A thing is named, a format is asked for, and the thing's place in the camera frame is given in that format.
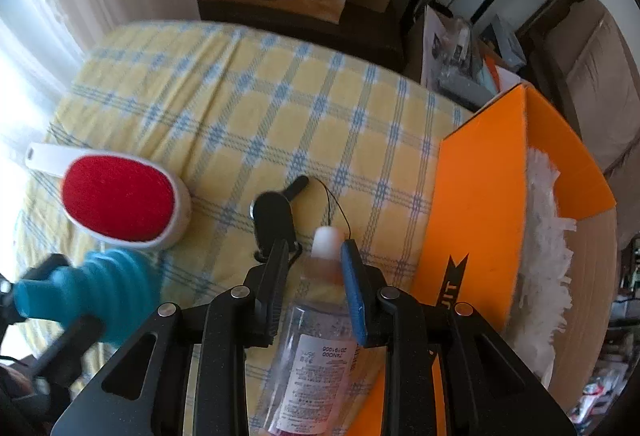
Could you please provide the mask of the person's left hand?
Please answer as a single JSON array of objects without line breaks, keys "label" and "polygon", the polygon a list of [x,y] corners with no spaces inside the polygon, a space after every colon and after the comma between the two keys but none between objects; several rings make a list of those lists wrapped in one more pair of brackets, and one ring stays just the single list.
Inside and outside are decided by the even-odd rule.
[{"label": "person's left hand", "polygon": [[16,369],[1,366],[1,416],[27,416],[38,419],[41,416],[41,395],[32,381]]}]

